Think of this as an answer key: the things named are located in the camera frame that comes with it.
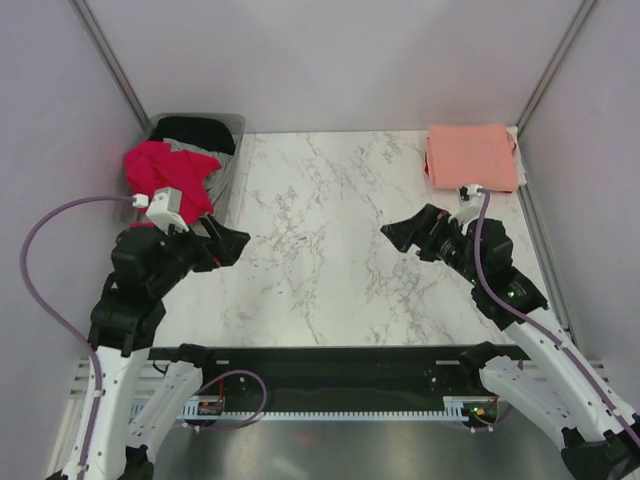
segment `white wall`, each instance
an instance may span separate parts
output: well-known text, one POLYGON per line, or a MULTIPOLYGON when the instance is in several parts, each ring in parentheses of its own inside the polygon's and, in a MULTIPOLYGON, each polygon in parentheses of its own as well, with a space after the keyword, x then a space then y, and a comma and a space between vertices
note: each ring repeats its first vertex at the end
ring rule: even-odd
POLYGON ((640 3, 601 2, 521 137, 577 340, 640 408, 640 3))
MULTIPOLYGON (((139 131, 64 0, 0 2, 0 64, 0 470, 38 479, 80 349, 28 296, 20 246, 52 208, 115 193, 121 155, 139 131)), ((30 261, 44 297, 85 332, 121 229, 113 209, 63 214, 30 261)))
POLYGON ((149 115, 515 123, 580 0, 87 0, 149 115))

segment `pink folded cloth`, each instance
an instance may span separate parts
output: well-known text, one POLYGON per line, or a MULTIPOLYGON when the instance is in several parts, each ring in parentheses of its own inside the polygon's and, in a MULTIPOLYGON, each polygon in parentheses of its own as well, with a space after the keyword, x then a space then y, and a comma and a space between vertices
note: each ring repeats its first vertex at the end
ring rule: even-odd
POLYGON ((430 125, 425 171, 436 188, 477 183, 490 190, 515 192, 515 146, 504 124, 430 125))

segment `white marble surface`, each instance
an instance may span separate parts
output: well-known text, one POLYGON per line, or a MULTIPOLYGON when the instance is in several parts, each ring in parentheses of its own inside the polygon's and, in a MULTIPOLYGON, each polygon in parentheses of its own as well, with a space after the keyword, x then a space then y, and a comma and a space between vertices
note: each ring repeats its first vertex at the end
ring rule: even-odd
MULTIPOLYGON (((245 136, 227 225, 252 240, 229 269, 190 274, 166 298, 157 346, 438 345, 508 342, 443 264, 380 233, 425 203, 455 209, 423 171, 424 132, 245 136)), ((515 195, 489 216, 544 292, 515 195)))

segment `purple hose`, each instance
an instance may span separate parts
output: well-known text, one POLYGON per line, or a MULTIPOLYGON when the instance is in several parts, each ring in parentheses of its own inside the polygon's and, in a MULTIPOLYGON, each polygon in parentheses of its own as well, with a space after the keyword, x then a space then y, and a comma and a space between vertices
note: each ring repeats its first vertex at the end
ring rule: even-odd
MULTIPOLYGON (((67 320, 65 320, 62 315, 60 315, 49 303, 42 298, 36 287, 33 285, 33 281, 31 280, 31 276, 29 275, 29 267, 27 265, 27 255, 29 254, 29 248, 31 247, 31 243, 35 238, 38 231, 51 220, 53 217, 58 215, 59 213, 64 212, 72 207, 77 205, 83 205, 85 203, 93 203, 93 202, 104 202, 104 201, 131 201, 132 197, 118 196, 118 195, 100 195, 95 197, 86 197, 80 198, 78 200, 74 200, 73 202, 65 203, 64 205, 59 206, 55 210, 47 213, 38 223, 36 223, 27 238, 25 238, 24 243, 22 244, 22 249, 20 250, 20 273, 22 274, 22 280, 24 281, 27 290, 34 298, 38 305, 40 305, 45 312, 53 317, 53 319, 58 322, 61 326, 65 328, 71 335, 73 335, 76 340, 78 340, 83 347, 87 350, 89 354, 89 358, 91 359, 91 364, 93 365, 93 370, 95 372, 95 390, 101 392, 102 391, 102 367, 100 366, 100 360, 94 352, 89 342, 85 339, 84 335, 78 331, 73 325, 71 325, 67 320)), ((87 461, 87 457, 89 455, 89 445, 91 444, 91 436, 93 435, 93 429, 96 423, 96 418, 98 416, 98 409, 100 408, 100 396, 93 397, 93 403, 91 404, 91 411, 89 413, 89 421, 87 422, 87 431, 84 435, 84 441, 82 443, 82 449, 80 450, 80 465, 85 465, 87 461)), ((84 479, 84 469, 80 470, 78 473, 78 480, 84 479)))
MULTIPOLYGON (((491 300, 496 302, 500 307, 504 308, 507 312, 515 315, 516 317, 521 319, 523 322, 528 323, 529 325, 534 327, 536 330, 538 330, 544 336, 546 336, 549 340, 551 340, 553 344, 556 347, 558 347, 560 351, 563 351, 567 355, 567 357, 569 357, 569 360, 571 360, 571 362, 580 371, 580 373, 582 373, 582 375, 586 378, 587 382, 589 382, 589 385, 593 387, 593 389, 596 391, 598 396, 602 399, 603 403, 607 406, 609 410, 611 410, 611 413, 613 414, 613 412, 616 409, 615 404, 609 399, 609 396, 600 387, 596 379, 593 378, 593 376, 591 375, 591 372, 587 370, 587 368, 582 364, 582 362, 580 362, 580 360, 575 356, 575 354, 570 350, 561 348, 562 341, 558 337, 556 337, 555 334, 553 334, 548 328, 536 322, 533 318, 516 310, 511 305, 504 302, 498 295, 496 295, 496 293, 493 290, 491 290, 491 287, 489 286, 489 282, 487 282, 487 279, 484 275, 484 270, 482 269, 482 260, 480 258, 480 241, 482 238, 482 227, 484 225, 484 219, 487 215, 487 209, 489 208, 489 200, 491 199, 491 193, 489 193, 489 191, 484 188, 480 188, 478 189, 478 191, 481 193, 484 193, 484 201, 482 203, 482 208, 480 209, 478 224, 476 225, 476 231, 475 231, 475 236, 473 240, 473 256, 475 259, 478 280, 480 280, 480 284, 482 285, 482 288, 484 288, 484 290, 487 292, 489 297, 491 297, 491 300)), ((625 432, 629 434, 629 437, 631 437, 631 439, 635 442, 638 448, 640 448, 640 437, 638 437, 638 435, 633 430, 633 428, 631 428, 631 425, 629 425, 621 415, 614 415, 614 416, 616 420, 620 423, 622 428, 625 430, 625 432)))
POLYGON ((258 384, 260 385, 260 388, 262 389, 262 401, 260 402, 260 406, 249 418, 242 420, 241 422, 234 423, 232 425, 211 425, 210 427, 200 427, 200 431, 235 430, 236 428, 246 427, 247 425, 250 425, 251 423, 253 423, 258 418, 258 416, 264 411, 264 407, 267 405, 267 385, 264 383, 264 380, 262 380, 262 378, 260 378, 258 374, 253 373, 249 370, 231 370, 223 373, 222 375, 218 375, 213 380, 205 383, 200 388, 200 390, 196 392, 196 395, 204 392, 207 388, 209 388, 211 385, 215 385, 220 380, 223 380, 227 377, 231 377, 233 375, 246 375, 248 377, 255 379, 258 382, 258 384))

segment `purple cable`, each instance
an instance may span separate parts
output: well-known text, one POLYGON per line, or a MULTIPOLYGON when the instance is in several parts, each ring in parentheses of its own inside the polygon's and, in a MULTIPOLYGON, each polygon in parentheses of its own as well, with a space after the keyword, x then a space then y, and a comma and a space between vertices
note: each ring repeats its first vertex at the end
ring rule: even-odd
MULTIPOLYGON (((528 323, 529 325, 534 327, 536 330, 538 330, 544 336, 546 336, 549 340, 551 340, 553 344, 556 347, 558 347, 559 350, 563 351, 565 355, 569 357, 569 360, 571 360, 571 362, 580 371, 580 373, 582 373, 582 375, 586 378, 587 382, 589 382, 589 385, 593 387, 593 389, 596 391, 596 393, 601 398, 603 403, 607 406, 609 410, 611 410, 611 413, 613 414, 613 412, 616 409, 615 404, 609 399, 609 396, 600 387, 596 379, 593 378, 589 370, 587 370, 587 368, 582 364, 582 362, 580 362, 580 360, 575 356, 575 354, 570 350, 561 348, 562 341, 558 337, 556 337, 555 334, 553 334, 548 328, 536 322, 533 318, 516 310, 511 305, 504 302, 498 295, 496 295, 496 293, 493 290, 491 290, 491 286, 489 286, 489 282, 487 282, 487 279, 484 275, 484 270, 482 269, 482 260, 480 258, 480 241, 482 238, 482 227, 484 225, 484 219, 487 215, 487 210, 489 208, 491 193, 489 193, 489 191, 484 188, 480 188, 478 189, 478 191, 480 193, 484 193, 484 201, 482 202, 482 208, 480 209, 480 216, 478 217, 478 223, 476 225, 476 231, 475 231, 475 236, 473 240, 473 256, 475 259, 478 280, 480 280, 480 284, 482 285, 482 288, 484 288, 484 290, 487 292, 489 297, 491 297, 491 300, 496 302, 500 307, 504 308, 507 312, 511 313, 512 315, 515 315, 516 317, 521 319, 523 322, 528 323)), ((614 415, 614 416, 616 420, 620 423, 622 428, 625 430, 625 432, 627 432, 629 437, 631 437, 631 439, 635 442, 638 448, 640 448, 640 437, 636 434, 633 428, 631 428, 631 425, 629 425, 629 423, 627 423, 627 421, 621 415, 614 415)))
MULTIPOLYGON (((29 275, 29 267, 27 265, 27 255, 29 254, 29 248, 31 247, 31 243, 35 238, 38 231, 51 220, 53 217, 58 215, 59 213, 64 212, 72 207, 83 205, 85 203, 93 203, 93 202, 104 202, 104 201, 131 201, 132 197, 124 197, 118 195, 99 195, 95 197, 86 197, 80 198, 78 200, 74 200, 73 202, 65 203, 64 205, 59 206, 55 210, 47 213, 38 223, 36 223, 27 238, 25 238, 24 243, 22 244, 22 249, 20 250, 20 273, 22 274, 22 280, 27 287, 27 290, 34 298, 34 300, 40 305, 45 312, 53 317, 53 319, 58 322, 62 327, 65 328, 71 335, 73 335, 76 340, 78 340, 83 347, 89 353, 89 358, 91 359, 91 364, 93 365, 93 370, 95 372, 95 390, 102 391, 102 367, 100 366, 100 360, 94 352, 89 342, 85 339, 84 335, 78 331, 73 325, 71 325, 67 320, 64 319, 62 315, 60 315, 49 303, 42 298, 36 287, 33 285, 33 281, 31 280, 31 276, 29 275)), ((80 450, 80 465, 85 465, 87 461, 87 457, 89 455, 89 445, 91 444, 91 436, 93 435, 93 429, 95 427, 96 418, 98 416, 98 409, 100 408, 100 396, 93 397, 93 403, 91 404, 91 411, 89 413, 89 420, 87 422, 87 431, 84 435, 84 441, 82 443, 82 449, 80 450)), ((78 480, 84 479, 85 471, 84 469, 80 470, 78 473, 78 480)))
POLYGON ((200 388, 200 390, 198 390, 195 394, 199 395, 200 393, 204 392, 207 388, 209 388, 211 385, 215 385, 220 380, 223 380, 227 377, 231 377, 233 375, 246 375, 248 377, 255 379, 258 382, 258 384, 260 385, 260 388, 262 389, 262 401, 260 402, 260 406, 249 418, 242 420, 241 422, 234 423, 232 425, 211 425, 210 427, 200 427, 200 431, 235 430, 236 428, 246 427, 247 425, 252 424, 258 418, 258 416, 264 411, 264 407, 267 405, 267 393, 268 393, 267 385, 264 383, 264 380, 262 380, 262 378, 257 373, 253 373, 249 370, 230 370, 228 372, 223 373, 222 375, 218 375, 213 380, 205 383, 200 388))

